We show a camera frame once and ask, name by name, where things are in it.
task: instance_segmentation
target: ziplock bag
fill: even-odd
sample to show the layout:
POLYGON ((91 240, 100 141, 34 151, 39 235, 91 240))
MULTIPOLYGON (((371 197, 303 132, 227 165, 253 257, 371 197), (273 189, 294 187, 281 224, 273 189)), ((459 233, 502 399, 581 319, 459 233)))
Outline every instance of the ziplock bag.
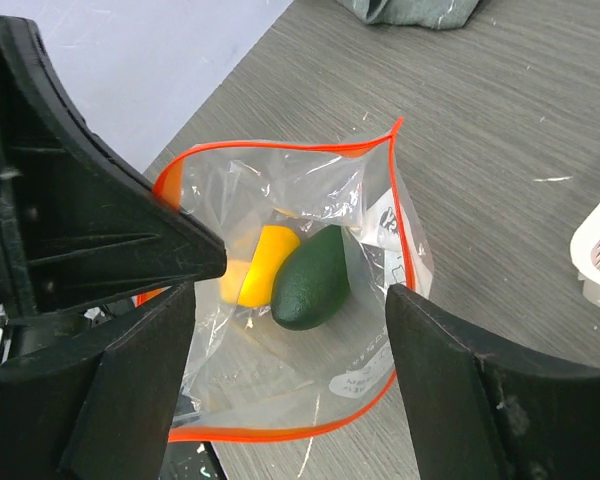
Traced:
POLYGON ((174 419, 170 441, 315 436, 352 422, 388 390, 395 373, 387 288, 404 283, 428 296, 433 276, 395 165, 400 124, 382 137, 346 144, 198 145, 162 172, 154 194, 218 234, 229 262, 249 265, 266 225, 286 226, 301 242, 328 225, 342 227, 351 290, 324 324, 290 331, 273 320, 268 305, 223 301, 221 280, 197 283, 182 383, 195 413, 174 419))

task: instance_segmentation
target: black robotic claw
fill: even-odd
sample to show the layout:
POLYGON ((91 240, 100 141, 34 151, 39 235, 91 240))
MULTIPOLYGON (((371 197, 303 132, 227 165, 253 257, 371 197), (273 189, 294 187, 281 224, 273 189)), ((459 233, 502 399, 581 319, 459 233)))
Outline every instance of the black robotic claw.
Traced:
POLYGON ((600 369, 395 285, 387 329, 423 480, 600 480, 600 369))
POLYGON ((155 480, 192 282, 225 267, 222 241, 89 131, 36 25, 0 16, 0 479, 155 480), (82 315, 172 285, 96 328, 82 315))

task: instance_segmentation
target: avocado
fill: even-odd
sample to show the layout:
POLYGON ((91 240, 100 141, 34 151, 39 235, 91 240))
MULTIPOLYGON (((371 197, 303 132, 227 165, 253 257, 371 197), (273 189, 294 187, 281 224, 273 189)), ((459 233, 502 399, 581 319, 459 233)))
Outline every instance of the avocado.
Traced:
POLYGON ((308 330, 333 316, 350 291, 342 229, 329 225, 296 248, 278 270, 271 316, 281 327, 308 330))

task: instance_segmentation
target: wood grain surface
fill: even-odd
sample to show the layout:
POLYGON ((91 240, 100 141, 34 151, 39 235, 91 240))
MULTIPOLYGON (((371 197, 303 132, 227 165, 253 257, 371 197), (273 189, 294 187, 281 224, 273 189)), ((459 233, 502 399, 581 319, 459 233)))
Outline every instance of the wood grain surface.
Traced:
MULTIPOLYGON (((334 1, 296 0, 147 174, 195 143, 334 141, 400 116, 434 301, 600 366, 600 310, 569 256, 600 201, 600 0, 485 1, 453 32, 367 28, 334 1)), ((419 478, 397 387, 311 444, 216 447, 237 480, 419 478)))

